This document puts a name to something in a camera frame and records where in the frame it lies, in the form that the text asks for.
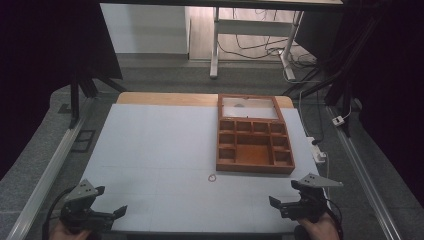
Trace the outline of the wooden compartment box with lid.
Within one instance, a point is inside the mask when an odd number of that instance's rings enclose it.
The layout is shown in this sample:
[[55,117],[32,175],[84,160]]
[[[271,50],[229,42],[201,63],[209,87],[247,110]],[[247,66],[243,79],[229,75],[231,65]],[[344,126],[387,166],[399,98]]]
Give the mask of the wooden compartment box with lid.
[[287,124],[274,96],[219,94],[217,106],[217,171],[294,171]]

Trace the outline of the aluminium rail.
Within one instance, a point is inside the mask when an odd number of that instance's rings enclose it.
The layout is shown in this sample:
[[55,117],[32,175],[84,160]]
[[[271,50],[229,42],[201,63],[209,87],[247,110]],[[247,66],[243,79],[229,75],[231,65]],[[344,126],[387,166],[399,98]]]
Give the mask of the aluminium rail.
[[335,126],[338,137],[345,149],[345,152],[351,162],[356,176],[364,190],[371,208],[374,210],[376,218],[382,228],[387,240],[402,240],[402,236],[396,226],[389,210],[380,197],[374,182],[369,175],[362,158],[360,157],[356,146],[350,137],[348,137],[340,126]]
[[71,146],[88,118],[94,99],[87,98],[80,107],[80,116],[72,129],[67,129],[60,144],[56,148],[40,180],[35,186],[26,205],[9,232],[6,240],[24,240],[39,213],[64,161],[70,152]]

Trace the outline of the white power strip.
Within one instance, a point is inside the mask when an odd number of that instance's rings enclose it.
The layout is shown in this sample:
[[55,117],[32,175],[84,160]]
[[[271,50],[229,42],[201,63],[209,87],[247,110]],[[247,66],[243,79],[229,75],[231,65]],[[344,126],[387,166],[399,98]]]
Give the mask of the white power strip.
[[317,164],[325,163],[327,159],[327,154],[320,150],[318,146],[319,140],[316,140],[314,137],[308,137],[307,140],[310,144],[310,149],[311,149],[311,153],[314,158],[314,161]]

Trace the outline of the person's right hand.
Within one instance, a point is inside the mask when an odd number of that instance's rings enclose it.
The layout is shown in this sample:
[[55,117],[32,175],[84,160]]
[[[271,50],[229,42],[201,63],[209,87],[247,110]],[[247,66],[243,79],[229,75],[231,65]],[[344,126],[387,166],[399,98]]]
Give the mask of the person's right hand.
[[327,213],[324,213],[316,223],[306,218],[298,219],[298,223],[306,229],[311,240],[340,240],[336,225]]

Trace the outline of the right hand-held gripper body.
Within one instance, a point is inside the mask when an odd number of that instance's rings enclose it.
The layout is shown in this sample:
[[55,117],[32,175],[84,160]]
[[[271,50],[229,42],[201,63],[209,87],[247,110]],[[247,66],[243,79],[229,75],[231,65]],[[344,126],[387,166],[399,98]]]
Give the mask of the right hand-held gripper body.
[[302,186],[298,190],[300,200],[297,202],[281,203],[281,217],[291,220],[307,218],[313,223],[318,222],[319,218],[329,211],[327,199],[324,195],[324,188],[343,186],[342,182],[312,173],[297,181]]

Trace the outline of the person's left hand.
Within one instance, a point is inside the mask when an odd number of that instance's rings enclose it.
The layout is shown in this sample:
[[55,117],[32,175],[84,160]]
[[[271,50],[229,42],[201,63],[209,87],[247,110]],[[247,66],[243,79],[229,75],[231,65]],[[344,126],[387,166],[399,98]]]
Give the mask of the person's left hand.
[[50,231],[49,240],[86,240],[90,234],[88,230],[73,234],[61,222],[58,222]]

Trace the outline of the white desk frame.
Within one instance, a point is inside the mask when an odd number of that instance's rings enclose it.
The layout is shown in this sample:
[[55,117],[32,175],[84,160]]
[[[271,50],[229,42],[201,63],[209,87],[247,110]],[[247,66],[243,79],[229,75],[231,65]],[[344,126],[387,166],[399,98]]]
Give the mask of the white desk frame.
[[294,19],[291,23],[221,19],[219,13],[220,9],[215,7],[213,10],[211,79],[216,79],[218,76],[218,36],[220,34],[286,37],[286,46],[283,50],[279,51],[279,58],[282,62],[286,78],[290,81],[295,79],[288,57],[303,15],[302,11],[294,12]]

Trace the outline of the black metal stand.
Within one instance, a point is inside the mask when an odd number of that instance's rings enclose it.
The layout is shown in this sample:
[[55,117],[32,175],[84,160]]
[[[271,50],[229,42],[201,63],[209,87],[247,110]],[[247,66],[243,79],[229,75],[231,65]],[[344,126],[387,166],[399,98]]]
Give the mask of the black metal stand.
[[330,74],[325,80],[319,82],[317,85],[302,90],[296,97],[296,99],[300,101],[304,97],[316,93],[325,87],[329,87],[327,95],[324,98],[324,103],[327,106],[334,106],[340,98],[343,99],[341,117],[344,122],[339,125],[339,128],[347,137],[351,136],[349,131],[349,116],[351,113],[351,87],[354,76],[354,65],[368,39],[374,32],[378,21],[379,18],[372,14],[365,17],[364,23],[352,35],[350,40],[345,43],[345,46],[327,60],[328,63],[335,63],[338,61],[339,67],[337,71]]
[[94,80],[98,79],[104,84],[108,85],[112,89],[119,93],[126,92],[127,89],[120,84],[114,82],[111,78],[106,77],[94,68],[87,67],[83,70],[77,70],[70,82],[71,88],[71,121],[69,128],[73,129],[76,127],[77,122],[80,118],[79,111],[79,90],[83,91],[83,94],[87,98],[95,98],[99,93],[95,86]]

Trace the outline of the white table mat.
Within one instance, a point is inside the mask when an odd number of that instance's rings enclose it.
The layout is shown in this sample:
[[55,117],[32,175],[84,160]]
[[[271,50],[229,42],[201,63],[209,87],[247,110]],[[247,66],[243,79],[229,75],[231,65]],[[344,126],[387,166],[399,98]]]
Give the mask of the white table mat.
[[[214,107],[115,104],[83,174],[105,193],[93,207],[127,205],[116,231],[143,233],[285,233],[294,222],[269,197],[296,201],[291,180],[317,170],[294,109],[286,119],[295,169],[291,174],[216,170]],[[215,174],[215,182],[208,176]]]

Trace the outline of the black rectangular floor frame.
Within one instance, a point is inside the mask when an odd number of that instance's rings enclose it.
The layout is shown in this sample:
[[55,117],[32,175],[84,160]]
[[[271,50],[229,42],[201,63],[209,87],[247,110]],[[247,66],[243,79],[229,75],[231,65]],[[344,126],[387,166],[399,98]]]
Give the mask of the black rectangular floor frame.
[[95,130],[81,130],[74,141],[71,151],[75,153],[87,153],[93,143],[95,133]]

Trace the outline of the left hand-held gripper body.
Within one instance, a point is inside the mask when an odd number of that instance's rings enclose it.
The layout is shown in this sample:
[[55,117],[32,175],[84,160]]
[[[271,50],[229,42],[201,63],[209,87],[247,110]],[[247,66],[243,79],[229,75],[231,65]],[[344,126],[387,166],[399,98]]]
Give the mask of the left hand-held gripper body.
[[113,214],[91,209],[98,197],[95,188],[87,179],[84,179],[65,197],[60,221],[71,232],[83,230],[102,232],[111,229],[114,222]]

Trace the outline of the black curtain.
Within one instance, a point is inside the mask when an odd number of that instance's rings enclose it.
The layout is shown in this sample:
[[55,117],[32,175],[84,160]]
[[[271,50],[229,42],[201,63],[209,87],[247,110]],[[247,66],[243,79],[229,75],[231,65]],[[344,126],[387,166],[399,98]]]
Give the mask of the black curtain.
[[354,65],[352,95],[359,121],[424,207],[424,0],[342,0],[341,12],[306,12],[301,45],[328,63],[369,14],[378,24]]
[[101,0],[0,0],[0,179],[76,76],[122,73]]

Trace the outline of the white cabinet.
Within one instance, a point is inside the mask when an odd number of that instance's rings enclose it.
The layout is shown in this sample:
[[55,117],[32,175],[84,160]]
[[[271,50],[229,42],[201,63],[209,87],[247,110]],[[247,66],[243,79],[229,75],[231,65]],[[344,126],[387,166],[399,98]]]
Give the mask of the white cabinet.
[[116,53],[187,54],[188,8],[101,4]]

